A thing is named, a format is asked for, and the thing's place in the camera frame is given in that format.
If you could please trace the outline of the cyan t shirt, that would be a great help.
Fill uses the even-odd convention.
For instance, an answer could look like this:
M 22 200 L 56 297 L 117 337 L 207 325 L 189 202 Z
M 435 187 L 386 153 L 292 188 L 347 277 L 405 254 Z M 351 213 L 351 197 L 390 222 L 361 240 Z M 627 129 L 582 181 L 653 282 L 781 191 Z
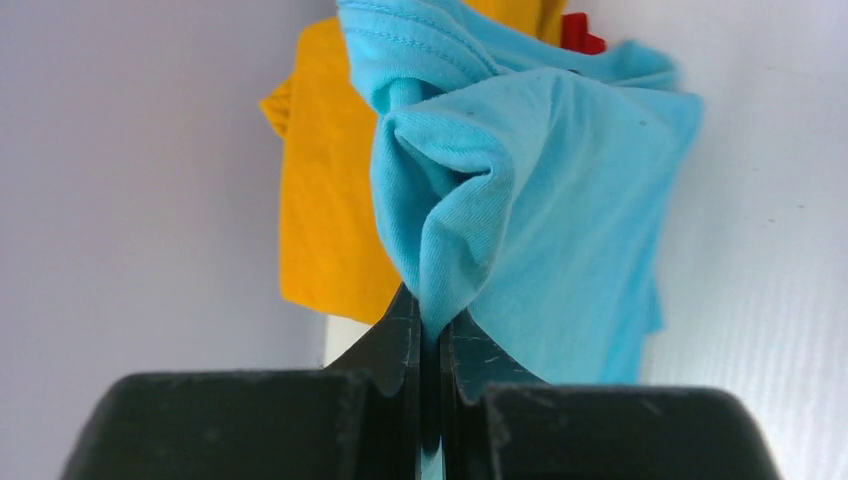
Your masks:
M 377 115 L 377 231 L 418 301 L 423 358 L 467 313 L 544 381 L 636 382 L 703 110 L 671 57 L 634 40 L 563 50 L 459 1 L 341 1 L 338 18 Z

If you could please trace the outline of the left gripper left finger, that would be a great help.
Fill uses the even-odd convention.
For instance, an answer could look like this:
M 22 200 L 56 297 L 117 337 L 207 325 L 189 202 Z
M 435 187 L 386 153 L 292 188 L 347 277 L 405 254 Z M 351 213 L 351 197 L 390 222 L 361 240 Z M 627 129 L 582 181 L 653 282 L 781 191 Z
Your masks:
M 317 370 L 156 372 L 103 395 L 66 479 L 416 479 L 417 302 L 383 317 Z

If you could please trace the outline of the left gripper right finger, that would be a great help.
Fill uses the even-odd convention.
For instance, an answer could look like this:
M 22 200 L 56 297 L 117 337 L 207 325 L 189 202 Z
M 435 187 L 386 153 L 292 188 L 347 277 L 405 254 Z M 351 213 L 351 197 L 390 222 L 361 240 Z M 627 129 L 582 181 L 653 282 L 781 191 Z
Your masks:
M 743 404 L 716 389 L 553 385 L 468 315 L 439 343 L 449 479 L 775 479 Z

